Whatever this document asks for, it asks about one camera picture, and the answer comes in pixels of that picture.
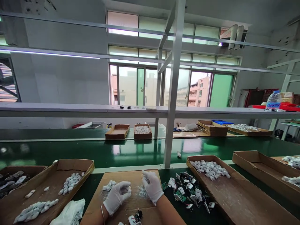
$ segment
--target shelf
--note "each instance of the shelf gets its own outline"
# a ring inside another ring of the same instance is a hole
[[[65,117],[65,118],[167,118],[168,107],[120,109],[117,105],[0,103],[0,117]],[[294,119],[300,112],[267,112],[256,108],[176,107],[175,118],[195,119]]]

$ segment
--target plastic bottle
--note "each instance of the plastic bottle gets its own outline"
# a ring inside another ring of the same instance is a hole
[[[279,109],[281,103],[280,91],[274,91],[267,101],[266,109]]]

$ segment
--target pink building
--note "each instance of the pink building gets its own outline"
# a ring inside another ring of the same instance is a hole
[[[190,86],[188,106],[206,107],[208,100],[208,88],[210,77],[199,79],[196,84]]]

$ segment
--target gloved hand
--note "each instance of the gloved hand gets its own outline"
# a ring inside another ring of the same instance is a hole
[[[163,190],[160,186],[159,178],[154,172],[147,172],[142,170],[142,174],[144,175],[142,182],[145,190],[152,200],[153,204],[156,206],[156,202],[163,195]]]
[[[131,197],[131,183],[122,181],[112,187],[106,200],[103,202],[109,215],[112,216],[122,203]]]

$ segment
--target workbench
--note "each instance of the workbench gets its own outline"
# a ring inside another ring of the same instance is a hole
[[[90,129],[31,129],[0,130],[0,169],[7,165],[51,165],[54,160],[62,158],[92,159],[95,162],[94,173],[89,176],[73,200],[84,198],[86,210],[94,192],[103,176],[105,168],[134,167],[163,164],[165,139],[122,141],[105,141],[103,130]],[[192,155],[216,155],[262,189],[294,216],[300,219],[300,207],[286,200],[267,185],[233,164],[234,151],[258,150],[267,156],[300,155],[300,145],[281,141],[271,137],[203,137],[195,139],[174,139],[172,144],[171,168],[160,169],[161,182],[168,182],[175,173],[189,171],[185,165],[186,158]],[[177,151],[182,158],[177,158]],[[209,215],[206,210],[197,208],[187,211],[179,202],[174,201],[171,193],[166,196],[187,224],[227,224],[224,216],[216,208]]]

